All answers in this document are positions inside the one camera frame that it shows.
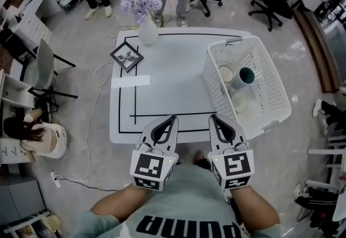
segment gray floor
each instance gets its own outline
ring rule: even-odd
[[[69,69],[56,62],[59,75],[56,77],[57,90],[79,95],[77,100],[59,98],[61,107],[56,114],[69,135],[68,151],[59,160],[49,160],[54,171],[74,178],[87,173],[88,151],[86,145],[88,121],[92,115],[99,93],[93,81],[94,72],[103,65],[113,51],[113,39],[108,29],[115,25],[130,25],[132,14],[120,11],[120,0],[111,0],[114,14],[106,18],[100,10],[89,21],[84,15],[88,10],[86,2],[71,14],[60,13],[48,25],[52,30],[50,44],[54,52],[77,64]],[[172,20],[166,27],[176,26],[176,0],[169,0],[172,6]],[[282,18],[279,28],[274,22],[272,32],[267,31],[267,18],[263,15],[248,16],[253,10],[251,0],[223,0],[223,6],[209,3],[212,15],[203,15],[202,5],[193,2],[189,12],[191,27],[227,28],[250,31],[264,43],[282,79],[291,102],[292,115],[269,133],[251,141],[255,152],[256,174],[251,179],[252,186],[278,211],[285,237],[299,237],[305,230],[296,227],[296,216],[300,210],[291,203],[295,185],[307,177],[325,180],[325,159],[307,156],[308,148],[321,148],[324,137],[321,124],[311,116],[311,108],[316,98],[326,100],[322,95],[317,72],[307,44],[294,20]],[[165,17],[170,17],[167,3]],[[102,83],[109,75],[109,65],[96,75]],[[107,189],[119,189],[130,183],[129,169],[131,151],[129,145],[112,144],[109,139],[110,82],[103,88],[94,119],[90,125],[89,146],[91,165],[85,183]],[[191,159],[195,149],[208,152],[208,144],[181,144],[178,146],[182,159]],[[79,184],[61,181],[57,189],[50,177],[47,164],[40,158],[33,166],[41,186],[45,203],[63,221],[63,231],[71,233],[82,210],[89,209],[107,193],[84,188]]]

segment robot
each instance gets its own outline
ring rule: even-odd
[[[135,186],[163,190],[179,159],[175,153],[178,125],[177,116],[168,115],[144,128],[136,150],[132,151],[130,175]],[[248,148],[242,127],[226,117],[212,114],[209,134],[208,159],[221,189],[248,185],[250,176],[255,173],[254,154]]]

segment white laundry basket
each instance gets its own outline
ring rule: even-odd
[[[239,92],[246,95],[248,108],[237,114],[218,72],[228,66],[234,73],[248,67],[255,73],[254,82]],[[234,37],[211,43],[203,76],[218,114],[240,124],[250,140],[279,124],[291,115],[291,106],[281,79],[261,40],[256,36]]]

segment white vase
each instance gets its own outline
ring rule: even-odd
[[[138,30],[139,39],[145,45],[154,44],[158,39],[158,29],[155,23],[152,21],[151,16],[147,15]]]

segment picture frame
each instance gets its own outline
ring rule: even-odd
[[[144,57],[126,41],[112,51],[110,56],[125,72],[129,72],[136,64],[144,59]]]

